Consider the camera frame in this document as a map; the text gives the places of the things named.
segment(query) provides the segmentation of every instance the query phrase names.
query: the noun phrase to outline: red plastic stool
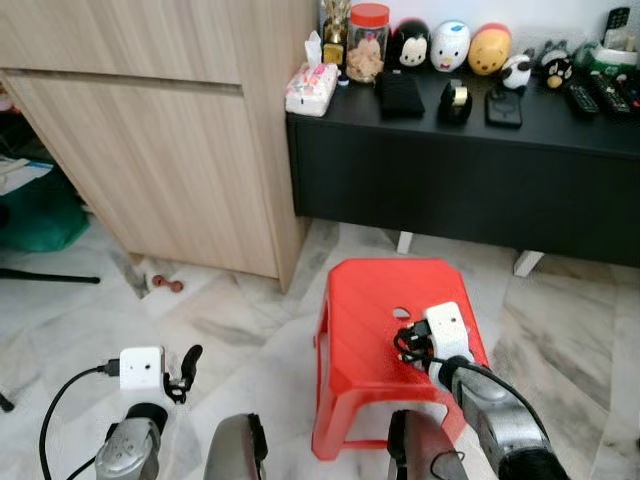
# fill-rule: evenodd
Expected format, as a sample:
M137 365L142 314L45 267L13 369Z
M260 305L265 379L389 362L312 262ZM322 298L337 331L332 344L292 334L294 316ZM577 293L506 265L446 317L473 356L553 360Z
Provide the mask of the red plastic stool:
M318 354L316 421L311 449L334 460L342 448L386 448L386 440L346 441L358 409L372 402L443 404L443 428L455 442L466 422L453 396L429 377L398 360L393 337L403 324L419 321L427 307L454 301L469 331L477 363L488 365L462 276L442 260L354 259L335 267L314 344ZM403 308L409 318L398 320ZM328 339L326 376L321 341Z

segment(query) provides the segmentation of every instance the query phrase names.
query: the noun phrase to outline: green bag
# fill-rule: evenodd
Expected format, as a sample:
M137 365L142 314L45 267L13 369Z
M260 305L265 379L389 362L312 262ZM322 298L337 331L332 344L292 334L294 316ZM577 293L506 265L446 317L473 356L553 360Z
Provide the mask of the green bag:
M19 250L62 250L89 226L80 199L58 166L0 197L0 209L7 217L0 225L0 245Z

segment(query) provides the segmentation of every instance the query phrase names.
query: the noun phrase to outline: red jar lid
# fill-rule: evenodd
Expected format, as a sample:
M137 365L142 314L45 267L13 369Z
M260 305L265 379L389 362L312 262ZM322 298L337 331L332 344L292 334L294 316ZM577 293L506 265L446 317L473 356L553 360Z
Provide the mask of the red jar lid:
M384 27L389 24L389 7L379 3L361 3L351 8L351 23L361 27Z

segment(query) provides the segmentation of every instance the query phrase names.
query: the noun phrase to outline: cabinet drawer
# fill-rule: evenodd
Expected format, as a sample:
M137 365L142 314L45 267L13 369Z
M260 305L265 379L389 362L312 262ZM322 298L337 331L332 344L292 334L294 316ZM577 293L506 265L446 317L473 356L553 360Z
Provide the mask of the cabinet drawer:
M203 84L8 75L8 90L130 252L277 277L244 99Z
M227 3L0 0L0 67L239 84Z

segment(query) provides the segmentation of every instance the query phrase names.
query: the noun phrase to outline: wooden cabinet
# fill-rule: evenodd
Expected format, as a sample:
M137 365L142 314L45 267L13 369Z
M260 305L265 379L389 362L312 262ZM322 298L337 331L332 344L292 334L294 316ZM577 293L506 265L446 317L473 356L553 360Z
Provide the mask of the wooden cabinet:
M0 0L0 66L240 83L233 0Z
M238 92L28 74L5 81L127 250L278 276Z
M0 74L131 253L278 278L304 240L284 88L316 0L0 0Z

